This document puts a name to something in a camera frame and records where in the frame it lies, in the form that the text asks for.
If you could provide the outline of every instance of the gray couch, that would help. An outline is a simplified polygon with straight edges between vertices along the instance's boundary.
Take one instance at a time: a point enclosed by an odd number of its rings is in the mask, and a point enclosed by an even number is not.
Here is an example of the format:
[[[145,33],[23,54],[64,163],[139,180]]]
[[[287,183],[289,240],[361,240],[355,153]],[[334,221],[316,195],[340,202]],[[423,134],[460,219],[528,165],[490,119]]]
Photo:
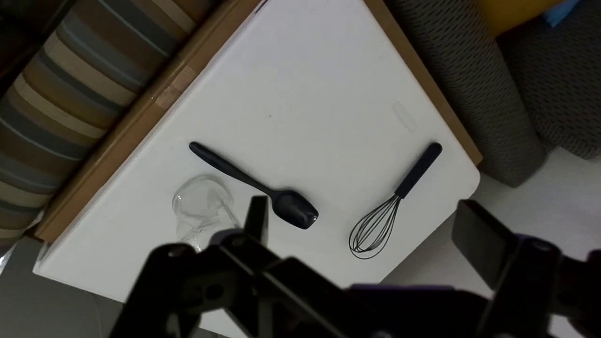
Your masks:
[[[494,39],[473,0],[385,0],[496,180],[519,185],[550,146],[601,153],[601,0],[560,26],[543,18]]]

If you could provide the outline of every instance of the white surface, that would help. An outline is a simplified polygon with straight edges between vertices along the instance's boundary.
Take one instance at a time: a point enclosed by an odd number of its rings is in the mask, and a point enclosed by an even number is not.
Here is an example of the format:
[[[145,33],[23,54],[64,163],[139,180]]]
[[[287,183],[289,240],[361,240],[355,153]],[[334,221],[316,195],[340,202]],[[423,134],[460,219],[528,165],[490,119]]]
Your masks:
[[[149,251],[175,240],[171,196],[214,172],[201,140],[321,211],[312,228],[271,215],[269,247],[338,285],[380,281],[470,196],[479,172],[361,0],[271,0],[96,193],[36,272],[124,300]],[[443,144],[402,202],[383,253],[348,249],[353,223],[395,191],[432,140]],[[256,189],[220,174],[244,217]],[[227,335],[220,315],[205,324]]]
[[[517,232],[554,241],[565,255],[586,258],[601,247],[601,163],[584,161],[558,148],[535,176],[520,187],[507,187],[483,176],[473,195]],[[490,294],[464,255],[451,241],[451,223],[425,240],[389,277],[389,283],[457,285]],[[565,318],[552,322],[552,334],[577,338]]]

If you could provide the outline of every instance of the wooden table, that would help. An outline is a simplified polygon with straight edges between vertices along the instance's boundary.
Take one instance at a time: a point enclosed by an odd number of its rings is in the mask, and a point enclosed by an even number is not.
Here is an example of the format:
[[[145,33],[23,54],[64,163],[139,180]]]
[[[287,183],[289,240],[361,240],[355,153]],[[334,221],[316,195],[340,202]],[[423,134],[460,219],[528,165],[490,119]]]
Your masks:
[[[361,0],[271,0],[147,134],[36,272],[126,300],[149,251],[177,240],[171,198],[216,174],[244,219],[257,191],[188,149],[201,140],[274,187],[293,185],[321,211],[308,230],[271,215],[269,247],[297,255],[340,287],[381,281],[470,196],[479,172]],[[348,232],[389,196],[430,140],[443,153],[400,204],[376,258],[355,258]],[[203,326],[239,330],[224,313]]]

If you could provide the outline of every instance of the striped fabric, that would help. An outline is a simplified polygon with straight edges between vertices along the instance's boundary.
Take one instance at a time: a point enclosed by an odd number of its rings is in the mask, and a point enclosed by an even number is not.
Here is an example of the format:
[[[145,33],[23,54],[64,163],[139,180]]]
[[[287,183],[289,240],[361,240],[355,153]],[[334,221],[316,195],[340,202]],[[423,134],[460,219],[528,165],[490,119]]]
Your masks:
[[[79,0],[0,99],[0,253],[216,0]]]

